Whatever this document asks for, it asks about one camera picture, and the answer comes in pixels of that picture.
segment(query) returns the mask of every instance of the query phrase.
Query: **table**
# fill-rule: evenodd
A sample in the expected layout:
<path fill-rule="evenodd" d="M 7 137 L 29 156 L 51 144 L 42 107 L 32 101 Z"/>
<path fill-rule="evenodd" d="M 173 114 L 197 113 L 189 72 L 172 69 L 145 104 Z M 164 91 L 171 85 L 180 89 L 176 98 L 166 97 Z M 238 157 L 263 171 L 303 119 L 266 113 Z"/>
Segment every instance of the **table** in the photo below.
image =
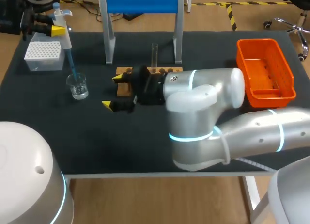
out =
<path fill-rule="evenodd" d="M 126 176 L 245 176 L 261 169 L 232 160 L 189 173 L 172 162 L 164 107 L 137 106 L 133 114 L 111 113 L 101 101 L 115 97 L 111 78 L 117 66 L 149 65 L 151 43 L 159 45 L 158 65 L 173 65 L 171 33 L 117 33 L 114 65 L 105 65 L 101 33 L 71 33 L 76 68 L 86 74 L 89 97 L 71 98 L 60 72 L 29 72 L 23 60 L 27 42 L 16 49 L 0 89 L 0 121 L 15 121 L 37 130 L 49 143 L 61 170 L 69 178 Z M 183 69 L 236 67 L 240 38 L 276 39 L 295 76 L 297 98 L 290 106 L 310 107 L 310 81 L 285 32 L 185 32 Z M 241 114 L 225 112 L 218 124 Z M 248 159 L 279 169 L 310 155 L 310 148 L 294 149 Z"/>

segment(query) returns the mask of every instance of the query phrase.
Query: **black clamp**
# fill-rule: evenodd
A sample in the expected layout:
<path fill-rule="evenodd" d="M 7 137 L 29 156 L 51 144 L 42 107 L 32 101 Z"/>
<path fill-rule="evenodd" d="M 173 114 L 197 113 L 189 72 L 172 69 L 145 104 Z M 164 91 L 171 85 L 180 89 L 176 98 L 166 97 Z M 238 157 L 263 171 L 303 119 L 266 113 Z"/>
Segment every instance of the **black clamp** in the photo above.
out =
<path fill-rule="evenodd" d="M 134 67 L 131 73 L 122 73 L 112 78 L 115 83 L 128 83 L 132 94 L 126 99 L 102 101 L 113 112 L 133 112 L 137 103 L 141 105 L 163 105 L 165 73 L 150 73 L 146 66 Z"/>

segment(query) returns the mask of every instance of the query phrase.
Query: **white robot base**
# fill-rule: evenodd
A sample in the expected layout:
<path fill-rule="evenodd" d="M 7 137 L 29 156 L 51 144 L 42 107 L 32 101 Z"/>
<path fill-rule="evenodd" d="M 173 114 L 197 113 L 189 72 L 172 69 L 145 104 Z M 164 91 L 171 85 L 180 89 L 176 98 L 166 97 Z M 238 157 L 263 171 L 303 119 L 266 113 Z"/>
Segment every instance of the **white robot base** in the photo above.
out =
<path fill-rule="evenodd" d="M 48 143 L 32 128 L 0 122 L 0 223 L 71 224 L 74 204 Z"/>

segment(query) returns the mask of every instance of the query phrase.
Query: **test tube rack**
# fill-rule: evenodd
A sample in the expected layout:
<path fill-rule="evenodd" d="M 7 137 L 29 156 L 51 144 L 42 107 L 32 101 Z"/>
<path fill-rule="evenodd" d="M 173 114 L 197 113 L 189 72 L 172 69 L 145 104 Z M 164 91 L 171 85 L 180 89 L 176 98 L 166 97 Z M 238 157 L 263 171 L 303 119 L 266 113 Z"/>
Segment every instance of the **test tube rack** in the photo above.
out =
<path fill-rule="evenodd" d="M 183 71 L 182 67 L 148 67 L 148 70 L 151 73 L 170 73 L 170 72 L 180 72 Z M 116 68 L 116 75 L 121 73 L 127 72 L 131 73 L 132 67 L 117 67 Z M 128 83 L 119 83 L 117 88 L 117 96 L 131 96 L 131 88 Z"/>

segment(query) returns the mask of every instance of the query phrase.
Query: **orange plastic crate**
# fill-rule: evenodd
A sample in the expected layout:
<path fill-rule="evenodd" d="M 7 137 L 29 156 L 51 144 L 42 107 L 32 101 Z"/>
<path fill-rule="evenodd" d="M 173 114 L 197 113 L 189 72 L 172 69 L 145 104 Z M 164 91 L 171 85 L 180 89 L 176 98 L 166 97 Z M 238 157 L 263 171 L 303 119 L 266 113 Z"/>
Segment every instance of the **orange plastic crate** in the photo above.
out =
<path fill-rule="evenodd" d="M 237 64 L 251 106 L 285 107 L 295 99 L 294 76 L 276 40 L 242 39 L 237 47 Z"/>

